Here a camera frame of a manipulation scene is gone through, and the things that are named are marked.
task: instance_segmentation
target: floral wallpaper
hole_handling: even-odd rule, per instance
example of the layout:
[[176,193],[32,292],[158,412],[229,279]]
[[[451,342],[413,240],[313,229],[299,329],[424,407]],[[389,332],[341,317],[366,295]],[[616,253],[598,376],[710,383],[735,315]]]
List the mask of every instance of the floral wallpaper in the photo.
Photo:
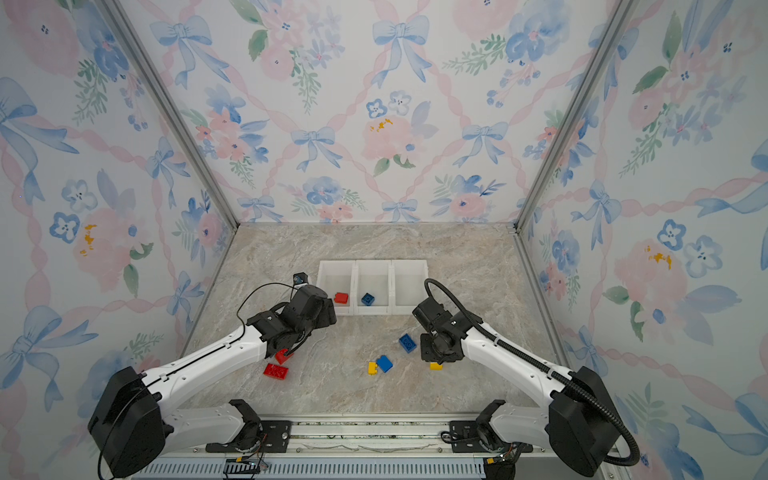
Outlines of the floral wallpaper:
[[508,222],[614,1],[122,5],[242,221]]
[[178,357],[231,229],[91,2],[0,2],[0,477],[95,477],[111,375]]
[[764,25],[764,2],[640,0],[525,226],[633,478],[768,478]]

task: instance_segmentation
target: black cable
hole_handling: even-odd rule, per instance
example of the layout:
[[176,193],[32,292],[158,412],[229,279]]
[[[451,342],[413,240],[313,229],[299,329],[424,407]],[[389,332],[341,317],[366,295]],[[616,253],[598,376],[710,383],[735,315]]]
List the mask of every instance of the black cable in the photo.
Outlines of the black cable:
[[550,372],[551,369],[548,365],[545,365],[544,363],[539,362],[537,359],[533,358],[527,353],[524,353],[521,350],[516,349],[514,346],[510,345],[509,343],[506,343],[504,340],[497,341],[496,336],[490,333],[488,330],[484,329],[474,319],[472,314],[464,307],[464,305],[462,305],[459,299],[456,298],[456,295],[451,293],[451,290],[448,290],[448,288],[445,287],[442,283],[431,278],[424,280],[424,288],[427,291],[428,296],[432,297],[432,292],[429,290],[430,284],[438,287],[454,303],[454,305],[458,307],[459,311],[464,315],[464,317],[466,317],[466,319],[471,323],[471,325],[475,327],[483,336],[485,336],[490,340],[494,340],[495,343],[497,343],[501,348],[507,350],[508,352],[512,353],[517,357],[520,357],[521,359],[530,363],[531,365],[541,370],[542,372],[547,373],[553,379],[558,380],[566,388],[571,389],[576,394],[576,396],[578,396],[580,399],[588,403],[593,409],[597,410],[598,413],[600,413],[600,416],[603,417],[603,419],[607,420],[610,424],[612,424],[616,428],[616,430],[619,431],[621,436],[624,437],[624,440],[626,440],[627,445],[629,445],[629,451],[630,451],[629,456],[628,457],[612,457],[612,456],[606,455],[606,457],[604,458],[604,462],[610,463],[612,465],[619,465],[622,467],[631,467],[632,465],[636,465],[640,461],[640,447],[637,446],[637,441],[635,441],[631,432],[627,430],[627,427],[624,426],[624,423],[621,421],[621,418],[614,415],[614,413],[611,410],[606,408],[605,405],[600,403],[592,394],[582,389],[573,380],[569,379],[566,376],[563,376],[562,374],[554,370]]
[[131,403],[133,403],[133,401],[141,393],[144,392],[144,388],[149,388],[149,387],[151,387],[152,385],[154,385],[155,383],[157,383],[159,381],[160,381],[160,379],[155,379],[152,382],[150,382],[149,385],[147,385],[146,387],[142,387],[141,389],[139,389],[139,391],[136,392],[136,394],[134,396],[132,396],[131,399],[128,400],[125,405],[123,405],[123,408],[120,410],[120,412],[118,412],[117,416],[114,417],[114,422],[112,422],[112,427],[109,429],[109,432],[107,432],[107,436],[104,438],[104,443],[101,444],[101,448],[99,449],[99,452],[98,452],[98,460],[97,460],[97,463],[96,463],[96,475],[98,475],[99,480],[107,480],[106,478],[101,476],[101,459],[104,457],[104,453],[103,453],[104,447],[107,446],[107,441],[109,440],[110,435],[112,435],[112,432],[114,431],[114,427],[116,427],[118,425],[118,420],[120,419],[120,415],[123,415],[123,412],[125,412],[125,409],[127,409],[131,405]]

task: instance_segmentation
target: blue bow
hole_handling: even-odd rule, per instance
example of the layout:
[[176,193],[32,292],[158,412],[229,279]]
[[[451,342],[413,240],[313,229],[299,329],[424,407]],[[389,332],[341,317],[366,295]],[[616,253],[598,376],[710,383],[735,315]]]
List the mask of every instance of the blue bow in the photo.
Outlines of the blue bow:
[[[755,151],[752,156],[752,166],[757,170],[768,172],[768,140],[764,141],[763,144],[757,148],[757,151]],[[728,208],[733,209],[740,214],[753,214],[754,212],[768,207],[768,182],[760,185],[753,190],[751,194],[733,204],[729,204],[720,198],[704,198],[697,201],[696,205],[702,207],[698,217],[703,217],[704,215],[713,214]],[[760,269],[768,269],[768,229],[766,229],[766,232],[763,235],[763,248],[760,254]]]
[[[392,57],[389,59],[389,68],[376,74],[371,80],[371,85],[377,84],[382,87],[386,75],[400,66],[402,52],[400,51],[400,40],[412,41],[417,45],[424,45],[429,34],[429,20],[424,15],[419,15],[409,23],[398,23],[395,25],[389,20],[382,20],[373,24],[373,41],[377,45],[386,45],[392,42]],[[407,42],[403,42],[402,49],[406,51],[406,58],[411,64],[416,76],[426,82],[423,70],[432,67],[432,64],[419,57]]]
[[179,51],[181,57],[184,60],[184,70],[180,71],[176,75],[175,84],[181,85],[187,88],[187,74],[194,70],[195,61],[192,51],[194,51],[200,60],[207,65],[210,70],[222,77],[226,81],[230,81],[229,78],[221,71],[222,68],[227,68],[230,64],[225,61],[218,60],[205,53],[199,46],[193,42],[201,43],[203,45],[211,45],[213,42],[210,40],[210,30],[208,24],[201,17],[192,15],[187,20],[187,23],[171,25],[165,22],[155,22],[149,26],[152,31],[152,35],[160,42],[160,45],[170,47],[177,41],[179,42]]
[[55,349],[62,346],[79,345],[98,336],[96,333],[85,333],[88,321],[85,320],[79,326],[66,332],[64,335],[52,339],[43,340],[61,324],[61,316],[48,306],[38,305],[29,310],[24,320],[24,335],[18,337],[9,352],[0,355],[0,389],[7,389],[13,385],[24,367],[24,360],[36,369],[41,370],[51,381],[45,389],[45,411],[50,412],[54,400],[63,400],[58,390],[56,372],[58,372],[58,360],[50,353],[30,353],[32,347],[42,349]]
[[578,350],[574,350],[570,343],[563,342],[565,344],[565,349],[568,352],[573,353],[579,360],[587,359],[587,367],[592,369],[599,376],[606,376],[608,374],[608,364],[603,357],[598,355],[598,350],[592,345],[592,335],[589,333],[586,326],[582,326],[578,330],[578,336],[584,346]]
[[269,195],[262,195],[258,198],[238,198],[237,203],[242,208],[253,208],[253,218],[249,222],[259,220],[262,215],[267,215],[272,220],[280,223],[282,215],[274,213],[270,208],[275,207],[275,200]]
[[296,145],[304,145],[306,144],[307,148],[310,151],[310,157],[307,158],[305,161],[301,162],[298,167],[296,167],[297,170],[301,170],[302,172],[306,172],[307,165],[310,164],[311,161],[315,160],[317,158],[317,149],[319,148],[321,152],[323,152],[323,156],[332,164],[336,165],[336,168],[341,168],[339,166],[339,160],[341,158],[341,155],[334,154],[332,151],[328,150],[325,145],[333,145],[336,143],[336,133],[333,131],[331,127],[323,127],[320,128],[318,131],[304,131],[304,130],[297,130],[294,132],[291,132],[290,135],[291,140],[293,140],[293,143]]
[[189,177],[189,173],[185,171],[184,167],[187,166],[187,162],[181,162],[175,164],[170,161],[166,161],[174,156],[174,151],[168,143],[166,137],[160,137],[160,141],[157,142],[157,151],[147,159],[147,165],[144,167],[147,173],[152,178],[157,178],[160,172],[163,172],[165,180],[168,182],[168,208],[176,207],[176,200],[174,199],[174,176],[170,171],[173,170],[182,177]]
[[22,158],[29,168],[29,173],[24,179],[24,200],[27,202],[27,205],[32,205],[33,197],[45,201],[40,186],[38,185],[38,179],[35,177],[35,168],[38,166],[38,155],[26,138],[4,125],[6,121],[23,134],[27,134],[49,147],[70,154],[80,153],[63,142],[67,137],[66,128],[37,128],[24,122],[14,120],[14,118],[31,117],[36,114],[38,114],[38,108],[32,103],[32,99],[27,95],[27,92],[24,91],[24,88],[12,78],[0,78],[0,135],[2,135],[5,141],[8,142],[8,145],[11,145],[11,148],[18,153],[18,156]]
[[392,212],[392,223],[400,220],[400,214],[402,214],[408,223],[415,223],[419,221],[418,217],[414,217],[409,212],[415,212],[419,202],[415,198],[406,200],[405,202],[384,202],[382,204],[382,210],[385,212]]
[[176,316],[176,312],[179,310],[179,306],[187,311],[187,321],[185,325],[187,326],[187,331],[192,327],[192,321],[190,319],[190,311],[192,310],[192,307],[190,306],[190,301],[187,300],[187,298],[200,296],[204,294],[204,291],[200,289],[200,282],[197,282],[195,286],[193,286],[189,291],[187,291],[187,288],[189,288],[189,285],[192,284],[192,280],[190,280],[190,276],[185,271],[181,271],[179,273],[179,287],[176,288],[176,293],[170,298],[168,301],[168,307],[165,309],[166,312],[168,312],[170,315]]
[[461,167],[468,158],[479,154],[480,150],[482,149],[483,137],[485,137],[485,151],[488,152],[488,156],[491,158],[493,163],[498,164],[497,156],[503,154],[504,152],[492,144],[491,139],[493,138],[494,140],[501,140],[504,138],[504,136],[507,134],[507,127],[509,127],[509,124],[504,121],[498,122],[493,127],[480,128],[478,125],[469,125],[464,127],[464,130],[462,130],[462,138],[464,140],[471,140],[474,138],[475,144],[472,145],[472,151],[469,152],[469,155],[459,158],[457,161],[453,162],[453,164]]
[[592,204],[592,207],[585,214],[582,214],[581,212],[571,212],[571,215],[573,216],[571,222],[575,222],[580,218],[592,220],[593,217],[597,216],[594,221],[594,227],[592,228],[591,250],[594,250],[594,243],[596,241],[600,242],[600,244],[603,243],[603,226],[601,221],[603,214],[605,214],[605,221],[607,223],[613,222],[619,215],[621,215],[621,202],[610,198],[608,194],[605,193],[603,182],[599,180],[592,182],[592,186],[589,189],[589,196],[597,201]]

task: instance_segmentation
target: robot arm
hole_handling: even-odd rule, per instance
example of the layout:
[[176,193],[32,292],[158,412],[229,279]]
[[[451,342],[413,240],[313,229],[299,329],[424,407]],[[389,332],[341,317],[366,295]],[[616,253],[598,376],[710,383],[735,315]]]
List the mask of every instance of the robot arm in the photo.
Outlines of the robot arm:
[[314,329],[336,323],[333,301],[316,286],[296,289],[289,303],[258,313],[221,340],[182,359],[136,373],[127,367],[107,384],[88,431],[115,477],[126,477],[158,455],[201,443],[248,451],[263,438],[259,416],[243,400],[210,409],[178,407],[235,370],[290,349]]
[[[455,315],[432,296],[435,285],[459,308]],[[600,376],[582,367],[578,372],[548,362],[509,341],[469,312],[440,282],[425,281],[428,297],[413,315],[427,333],[421,335],[426,362],[475,360],[515,384],[538,408],[506,405],[495,400],[477,418],[480,443],[489,452],[509,449],[512,442],[549,445],[576,472],[593,476],[602,462],[632,466],[640,451],[624,426]],[[608,452],[624,437],[630,456]]]

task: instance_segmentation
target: lego brick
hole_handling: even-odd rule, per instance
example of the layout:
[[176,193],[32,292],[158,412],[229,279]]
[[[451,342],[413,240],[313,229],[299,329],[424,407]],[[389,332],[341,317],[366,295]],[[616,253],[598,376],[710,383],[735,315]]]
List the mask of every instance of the lego brick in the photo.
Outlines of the lego brick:
[[384,372],[387,373],[392,368],[392,362],[386,358],[386,355],[382,355],[376,360],[376,365]]
[[375,300],[376,300],[376,298],[374,298],[374,296],[373,296],[373,295],[371,295],[370,293],[366,293],[365,295],[363,295],[363,296],[362,296],[362,299],[360,299],[360,301],[361,301],[361,302],[363,303],[363,305],[365,305],[365,306],[371,306],[371,305],[373,305],[373,302],[374,302]]
[[290,355],[286,356],[286,353],[288,353],[288,349],[282,349],[282,350],[280,350],[278,353],[275,353],[275,360],[277,360],[277,362],[278,362],[280,365],[283,365],[285,362],[287,362],[287,361],[288,361],[288,359],[289,359],[290,357],[292,357],[292,356],[293,356],[293,354],[292,354],[292,353],[291,353]]
[[411,353],[417,347],[416,342],[413,341],[413,339],[408,333],[401,336],[399,341],[400,341],[400,345],[402,346],[402,348],[406,349],[407,353]]
[[288,375],[288,368],[269,363],[264,370],[264,375],[271,376],[274,379],[284,380]]

